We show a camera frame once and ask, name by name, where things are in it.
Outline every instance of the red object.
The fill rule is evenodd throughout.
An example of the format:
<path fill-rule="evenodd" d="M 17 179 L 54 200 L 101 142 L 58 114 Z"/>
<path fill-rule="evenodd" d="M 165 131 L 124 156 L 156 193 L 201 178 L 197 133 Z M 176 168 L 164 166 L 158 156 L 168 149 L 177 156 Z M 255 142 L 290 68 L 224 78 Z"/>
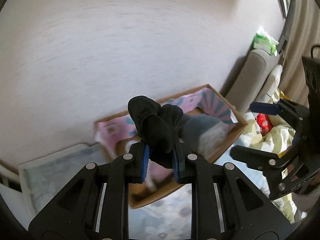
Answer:
<path fill-rule="evenodd" d="M 261 134 L 265 136 L 272 129 L 272 123 L 270 122 L 268 116 L 266 114 L 258 114 L 257 123 L 261 128 Z"/>

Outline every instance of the curtain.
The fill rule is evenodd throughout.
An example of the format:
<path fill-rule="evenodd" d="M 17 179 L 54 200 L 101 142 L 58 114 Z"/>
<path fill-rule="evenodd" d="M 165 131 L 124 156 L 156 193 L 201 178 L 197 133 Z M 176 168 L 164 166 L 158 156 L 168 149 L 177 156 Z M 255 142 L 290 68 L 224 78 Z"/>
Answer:
<path fill-rule="evenodd" d="M 320 43 L 320 9 L 314 0 L 293 0 L 295 13 L 284 53 L 279 88 L 294 102 L 308 106 L 308 87 L 301 57 L 309 56 L 311 46 Z M 320 53 L 315 49 L 314 57 Z"/>

